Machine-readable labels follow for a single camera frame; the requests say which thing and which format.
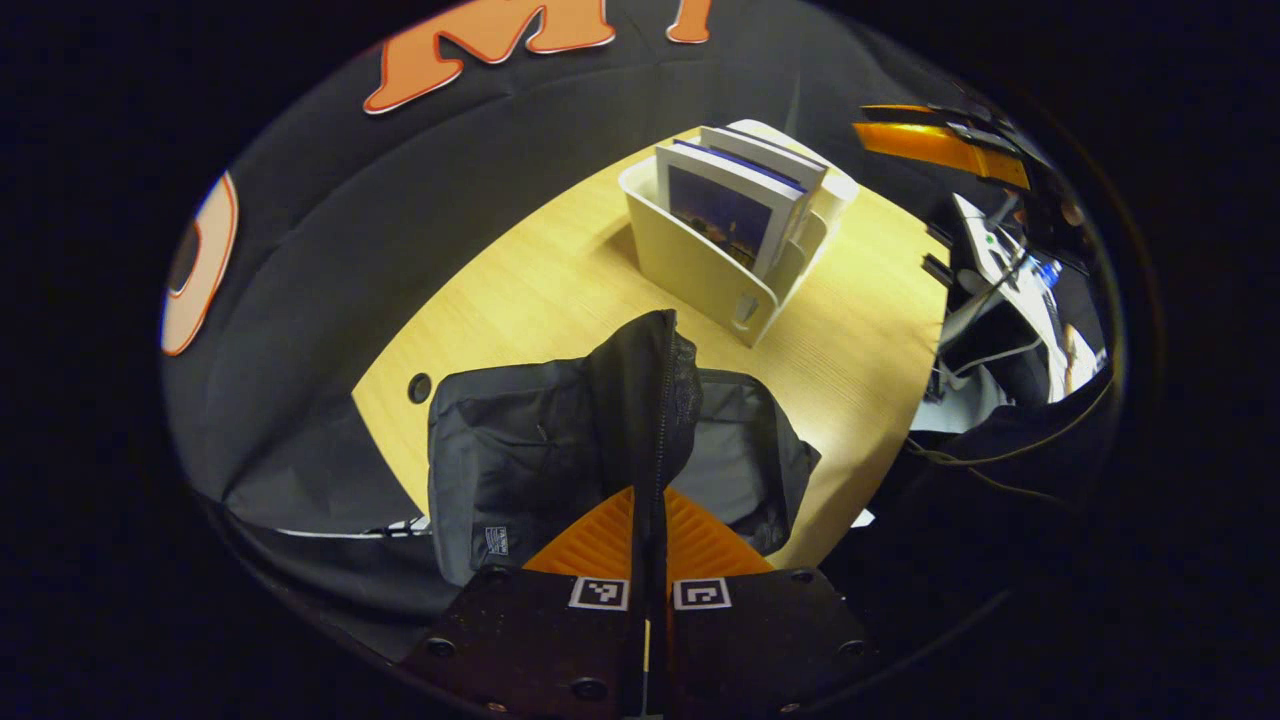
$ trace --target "desk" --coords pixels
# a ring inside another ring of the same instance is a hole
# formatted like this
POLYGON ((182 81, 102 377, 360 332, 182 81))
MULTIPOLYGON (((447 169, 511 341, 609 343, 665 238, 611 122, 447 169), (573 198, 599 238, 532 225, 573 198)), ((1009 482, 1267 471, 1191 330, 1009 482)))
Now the desk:
MULTIPOLYGON (((696 129, 677 135, 689 138, 696 129)), ((946 288, 920 268, 950 254, 924 224, 861 188, 805 284, 754 348, 645 279, 618 160, 529 215, 440 288, 383 350, 352 397, 392 471, 428 512, 426 423, 410 379, 580 357, 623 323, 675 307, 698 365, 749 373, 822 452, 780 568, 817 565, 879 487, 924 395, 946 288)))

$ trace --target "orange letter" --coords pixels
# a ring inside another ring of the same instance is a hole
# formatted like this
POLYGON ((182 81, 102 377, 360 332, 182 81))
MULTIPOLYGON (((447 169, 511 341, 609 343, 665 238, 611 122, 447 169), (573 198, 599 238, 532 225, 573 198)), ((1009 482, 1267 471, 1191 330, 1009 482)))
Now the orange letter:
POLYGON ((604 45, 616 35, 604 22, 604 0, 474 0, 426 20, 383 46, 383 83, 365 100, 376 115, 443 87, 462 74, 461 60, 440 56, 440 37, 497 64, 541 13, 541 27, 525 44, 534 53, 604 45))
POLYGON ((196 260, 180 287, 170 287, 164 304, 160 348, 165 355, 178 355, 196 340, 214 293, 223 282, 227 260, 236 241, 239 205, 230 173, 224 173, 205 204, 196 213, 196 260))
POLYGON ((712 12, 712 0, 680 0, 676 22, 667 28, 667 40, 698 45, 710 40, 707 29, 707 15, 712 12))

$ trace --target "book cover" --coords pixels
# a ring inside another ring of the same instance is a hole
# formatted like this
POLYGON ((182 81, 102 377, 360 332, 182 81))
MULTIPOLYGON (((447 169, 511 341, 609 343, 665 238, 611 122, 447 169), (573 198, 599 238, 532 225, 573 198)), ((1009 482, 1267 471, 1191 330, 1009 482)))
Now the book cover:
POLYGON ((773 210, 696 173, 672 167, 672 215, 750 270, 760 256, 773 210))
POLYGON ((751 163, 699 145, 676 141, 655 151, 663 210, 699 228, 695 232, 708 242, 764 279, 781 252, 783 231, 804 190, 751 163))
MULTIPOLYGON (((704 127, 699 140, 701 141, 701 146, 714 152, 750 163, 753 167, 764 168, 765 172, 776 177, 786 178, 788 184, 805 193, 804 199, 801 199, 791 213, 782 232, 783 243, 795 242, 804 232, 809 215, 809 201, 813 197, 813 192, 822 184, 822 179, 827 174, 827 165, 762 137, 733 128, 704 127)), ((780 243, 777 254, 768 259, 767 263, 769 266, 777 264, 782 246, 780 243)))

